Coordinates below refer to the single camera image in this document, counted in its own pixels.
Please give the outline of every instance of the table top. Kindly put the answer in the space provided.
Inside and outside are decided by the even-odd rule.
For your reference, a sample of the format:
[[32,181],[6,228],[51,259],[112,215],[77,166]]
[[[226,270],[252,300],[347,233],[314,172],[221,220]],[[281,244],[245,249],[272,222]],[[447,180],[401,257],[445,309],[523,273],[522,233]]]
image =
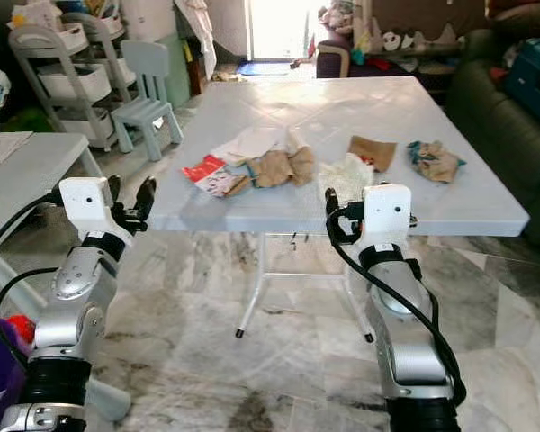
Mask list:
[[25,204],[44,195],[88,147],[84,135],[34,133],[0,164],[0,228]]
[[[353,135],[398,142],[389,170],[377,181],[412,191],[415,235],[517,236],[528,215],[502,182],[410,76],[318,79],[289,83],[213,83],[184,131],[166,178],[158,183],[150,214],[153,230],[324,232],[325,205],[318,184],[283,184],[215,198],[194,186],[182,167],[199,163],[215,147],[249,126],[298,128],[319,163],[344,158]],[[440,140],[467,162],[451,184],[416,173],[405,147]]]

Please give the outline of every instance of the green sofa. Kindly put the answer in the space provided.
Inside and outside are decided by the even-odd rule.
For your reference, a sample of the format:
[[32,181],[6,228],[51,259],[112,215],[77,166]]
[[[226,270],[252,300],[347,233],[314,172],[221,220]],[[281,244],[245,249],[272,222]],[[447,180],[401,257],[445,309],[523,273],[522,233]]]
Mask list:
[[493,30],[466,36],[445,111],[530,214],[524,235],[540,246],[540,122],[490,77],[510,42]]

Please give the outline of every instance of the bright doorway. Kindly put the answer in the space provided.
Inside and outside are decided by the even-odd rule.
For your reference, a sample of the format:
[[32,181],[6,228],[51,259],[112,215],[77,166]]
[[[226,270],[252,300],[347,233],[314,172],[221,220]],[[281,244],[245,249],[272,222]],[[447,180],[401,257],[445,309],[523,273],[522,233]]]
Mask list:
[[308,57],[325,0],[246,0],[253,60]]

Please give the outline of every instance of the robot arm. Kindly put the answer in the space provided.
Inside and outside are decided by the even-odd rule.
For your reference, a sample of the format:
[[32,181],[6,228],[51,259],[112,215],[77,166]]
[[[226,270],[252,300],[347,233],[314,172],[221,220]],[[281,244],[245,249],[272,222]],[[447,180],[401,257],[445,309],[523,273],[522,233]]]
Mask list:
[[[368,281],[366,315],[376,334],[391,430],[459,431],[455,406],[464,400],[464,384],[438,330],[436,299],[421,282],[418,262],[404,259],[401,251],[412,223],[410,190],[397,184],[367,187],[363,202],[340,208],[329,189],[327,214],[332,245]],[[340,227],[342,217],[353,222],[351,234]],[[360,264],[340,245],[355,245]]]
[[144,182],[135,208],[127,211],[114,203],[105,178],[69,178],[59,189],[82,244],[54,278],[37,323],[26,384],[19,403],[4,414],[1,432],[86,428],[86,383],[116,294],[118,262],[134,232],[146,230],[156,181]]

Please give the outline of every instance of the marble floor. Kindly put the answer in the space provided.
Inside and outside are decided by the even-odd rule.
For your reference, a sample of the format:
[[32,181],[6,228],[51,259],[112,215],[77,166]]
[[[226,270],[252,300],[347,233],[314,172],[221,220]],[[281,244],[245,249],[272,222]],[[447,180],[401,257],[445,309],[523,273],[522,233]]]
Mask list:
[[[178,111],[183,127],[197,103]],[[123,175],[128,201],[146,175],[159,181],[176,149],[156,164],[140,146],[97,156],[106,174]],[[46,210],[45,220],[3,244],[17,270],[56,265],[76,244],[62,211]],[[463,430],[540,431],[540,254],[520,238],[422,237],[411,239],[410,253],[438,298],[440,327],[468,388],[458,409]],[[284,272],[343,269],[324,238],[300,234],[270,237],[265,264]],[[249,233],[136,237],[94,369],[131,392],[130,413],[115,430],[389,430],[374,347],[360,335],[340,282],[268,282],[247,334],[234,338],[256,268],[257,238]],[[48,279],[33,283],[45,291]],[[352,284],[363,302],[364,283],[354,275]]]

